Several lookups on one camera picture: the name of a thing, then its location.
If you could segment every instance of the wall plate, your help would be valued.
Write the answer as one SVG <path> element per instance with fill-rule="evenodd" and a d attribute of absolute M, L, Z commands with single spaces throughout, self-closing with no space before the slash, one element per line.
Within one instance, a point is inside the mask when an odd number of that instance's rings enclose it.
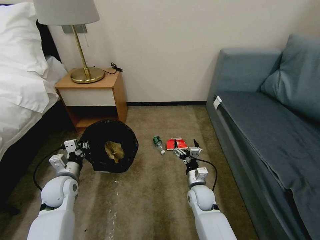
<path fill-rule="evenodd" d="M 86 33 L 87 28 L 85 24 L 74 25 L 77 33 Z M 62 29 L 64 33 L 73 33 L 71 25 L 62 25 Z"/>

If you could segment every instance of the plastic bottle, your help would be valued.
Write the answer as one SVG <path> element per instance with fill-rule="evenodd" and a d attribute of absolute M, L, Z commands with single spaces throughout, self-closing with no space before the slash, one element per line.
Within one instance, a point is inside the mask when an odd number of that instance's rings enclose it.
<path fill-rule="evenodd" d="M 153 142 L 154 142 L 154 145 L 157 147 L 157 149 L 160 151 L 161 155 L 164 155 L 166 153 L 166 151 L 162 147 L 162 141 L 161 141 L 160 137 L 155 136 L 153 138 Z"/>

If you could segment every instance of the red package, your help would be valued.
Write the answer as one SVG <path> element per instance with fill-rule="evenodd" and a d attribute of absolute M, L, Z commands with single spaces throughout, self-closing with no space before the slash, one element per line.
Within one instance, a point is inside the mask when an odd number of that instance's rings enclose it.
<path fill-rule="evenodd" d="M 174 150 L 174 140 L 177 141 L 179 149 L 187 149 L 188 146 L 186 145 L 185 141 L 182 138 L 171 138 L 167 141 L 167 150 Z"/>

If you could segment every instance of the white pillow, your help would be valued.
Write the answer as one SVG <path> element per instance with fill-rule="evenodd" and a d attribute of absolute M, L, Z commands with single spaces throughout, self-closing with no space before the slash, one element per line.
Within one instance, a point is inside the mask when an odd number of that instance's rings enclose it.
<path fill-rule="evenodd" d="M 46 77 L 48 64 L 36 20 L 33 3 L 0 6 L 0 66 Z"/>
<path fill-rule="evenodd" d="M 49 103 L 46 82 L 35 72 L 0 66 L 0 101 L 42 113 Z"/>

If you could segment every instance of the blue pillow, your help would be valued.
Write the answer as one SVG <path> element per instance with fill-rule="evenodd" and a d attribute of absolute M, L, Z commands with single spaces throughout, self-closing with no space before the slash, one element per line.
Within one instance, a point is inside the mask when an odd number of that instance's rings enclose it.
<path fill-rule="evenodd" d="M 280 68 L 265 80 L 261 92 L 320 122 L 320 39 L 291 34 Z"/>

